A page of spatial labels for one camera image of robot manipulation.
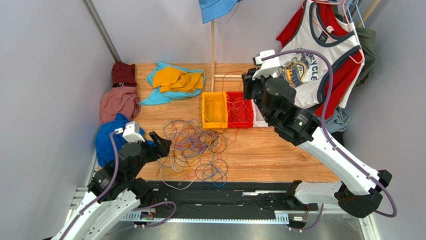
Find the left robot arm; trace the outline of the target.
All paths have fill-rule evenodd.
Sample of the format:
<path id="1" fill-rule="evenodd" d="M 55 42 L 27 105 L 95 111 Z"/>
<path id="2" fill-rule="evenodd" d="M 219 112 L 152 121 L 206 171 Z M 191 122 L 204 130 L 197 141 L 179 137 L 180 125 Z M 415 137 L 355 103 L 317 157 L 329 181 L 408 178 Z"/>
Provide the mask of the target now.
<path id="1" fill-rule="evenodd" d="M 156 132 L 147 142 L 138 132 L 121 148 L 117 147 L 114 136 L 124 134 L 117 129 L 109 134 L 114 160 L 94 174 L 87 186 L 82 201 L 62 229 L 51 237 L 53 240 L 100 240 L 127 213 L 133 210 L 155 210 L 161 205 L 176 204 L 166 200 L 154 201 L 154 189 L 143 178 L 137 177 L 142 168 L 151 162 L 167 157 L 172 145 Z"/>

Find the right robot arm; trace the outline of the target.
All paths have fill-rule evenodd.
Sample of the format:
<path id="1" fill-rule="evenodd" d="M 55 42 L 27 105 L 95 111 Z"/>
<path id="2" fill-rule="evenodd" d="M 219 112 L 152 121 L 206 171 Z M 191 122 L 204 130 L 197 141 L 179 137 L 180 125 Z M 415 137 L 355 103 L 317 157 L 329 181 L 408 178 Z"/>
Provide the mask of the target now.
<path id="1" fill-rule="evenodd" d="M 255 68 L 242 78 L 243 98 L 252 100 L 262 118 L 283 140 L 310 153 L 331 170 L 336 182 L 295 180 L 286 195 L 298 203 L 339 206 L 346 213 L 365 218 L 379 212 L 392 174 L 369 167 L 336 142 L 308 110 L 296 107 L 296 92 L 281 77 L 255 78 Z"/>

